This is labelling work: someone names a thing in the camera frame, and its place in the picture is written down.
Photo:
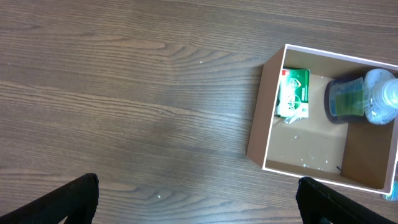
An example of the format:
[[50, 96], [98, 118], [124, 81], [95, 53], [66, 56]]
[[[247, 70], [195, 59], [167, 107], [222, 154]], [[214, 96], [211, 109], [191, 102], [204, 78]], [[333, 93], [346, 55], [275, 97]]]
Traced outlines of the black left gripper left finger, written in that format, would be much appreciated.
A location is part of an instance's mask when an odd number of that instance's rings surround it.
[[91, 224], [99, 200], [99, 180], [87, 173], [57, 189], [1, 216], [1, 223]]

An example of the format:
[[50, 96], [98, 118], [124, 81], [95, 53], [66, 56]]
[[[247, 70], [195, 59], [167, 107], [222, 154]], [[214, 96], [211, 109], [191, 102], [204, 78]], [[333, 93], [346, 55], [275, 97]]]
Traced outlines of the clear foam soap pump bottle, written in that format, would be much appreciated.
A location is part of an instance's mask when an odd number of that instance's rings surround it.
[[365, 120], [388, 124], [397, 116], [397, 77], [376, 68], [356, 79], [332, 80], [326, 86], [324, 105], [335, 124]]

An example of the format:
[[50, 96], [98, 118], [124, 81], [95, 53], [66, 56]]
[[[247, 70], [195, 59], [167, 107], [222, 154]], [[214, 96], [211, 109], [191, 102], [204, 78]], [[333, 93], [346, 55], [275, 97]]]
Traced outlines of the green Dettol soap bar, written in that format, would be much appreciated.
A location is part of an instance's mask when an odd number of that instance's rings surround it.
[[310, 70], [283, 68], [274, 114], [291, 124], [309, 117]]

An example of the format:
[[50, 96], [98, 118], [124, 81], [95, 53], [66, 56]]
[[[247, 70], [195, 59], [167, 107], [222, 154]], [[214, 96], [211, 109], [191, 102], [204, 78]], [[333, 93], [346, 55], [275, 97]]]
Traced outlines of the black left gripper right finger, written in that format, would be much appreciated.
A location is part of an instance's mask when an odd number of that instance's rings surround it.
[[394, 224], [311, 177], [298, 181], [295, 198], [303, 224]]

